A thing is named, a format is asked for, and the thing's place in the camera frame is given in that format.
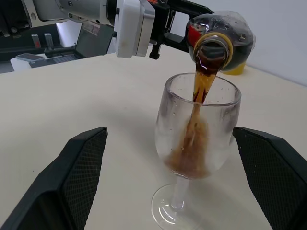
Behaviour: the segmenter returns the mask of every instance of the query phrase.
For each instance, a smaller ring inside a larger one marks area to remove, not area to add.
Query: grey machine
[[[108,52],[113,37],[113,28],[109,25],[99,25],[93,22],[82,24],[77,45],[71,52],[58,49],[57,57],[30,62],[32,68],[53,65],[57,63],[104,55]]]

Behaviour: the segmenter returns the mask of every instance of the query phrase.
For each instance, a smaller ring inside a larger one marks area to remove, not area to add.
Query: clear glass
[[[182,142],[194,106],[194,77],[195,73],[183,73],[166,82],[155,127],[159,157],[178,176],[175,185],[160,188],[152,199],[153,217],[164,230],[194,230],[201,223],[201,214],[191,213],[193,204],[186,197],[189,180],[205,178],[225,163],[239,116],[240,90],[216,77],[199,108],[202,136],[193,141],[201,148],[184,153]]]

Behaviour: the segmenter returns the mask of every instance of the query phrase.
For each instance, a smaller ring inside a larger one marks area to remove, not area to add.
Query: white wall
[[[57,24],[62,46],[69,47],[77,43],[81,25],[81,23],[75,23],[73,21]]]
[[[248,64],[307,85],[307,0],[191,1],[240,13],[257,37]],[[182,15],[175,18],[172,32],[184,34],[186,21]]]

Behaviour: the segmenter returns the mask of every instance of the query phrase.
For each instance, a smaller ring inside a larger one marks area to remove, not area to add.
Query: white table
[[[0,78],[0,224],[68,139],[107,127],[100,182],[88,230],[158,230],[151,198],[175,177],[160,162],[154,125],[165,81],[191,72],[188,54],[87,58],[2,74]],[[307,89],[247,67],[229,76],[242,91],[238,126],[285,138],[307,159]],[[237,152],[213,176],[191,183],[204,230],[271,229],[246,181]]]

